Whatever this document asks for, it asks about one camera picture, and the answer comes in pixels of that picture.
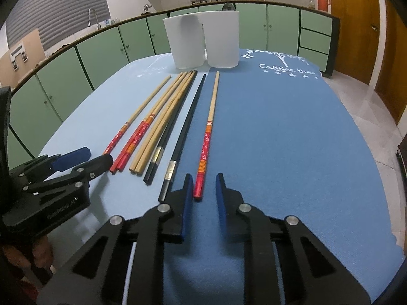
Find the person left hand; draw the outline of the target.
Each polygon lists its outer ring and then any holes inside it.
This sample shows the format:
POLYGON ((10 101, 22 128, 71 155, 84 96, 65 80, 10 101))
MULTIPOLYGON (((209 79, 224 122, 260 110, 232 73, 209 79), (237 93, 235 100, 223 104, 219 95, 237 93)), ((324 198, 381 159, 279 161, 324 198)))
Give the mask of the person left hand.
POLYGON ((16 267, 28 268, 34 264, 38 268, 48 269, 53 265, 53 249, 47 236, 38 239, 29 249, 31 254, 26 257, 20 250, 11 245, 2 246, 5 257, 9 263, 16 267))

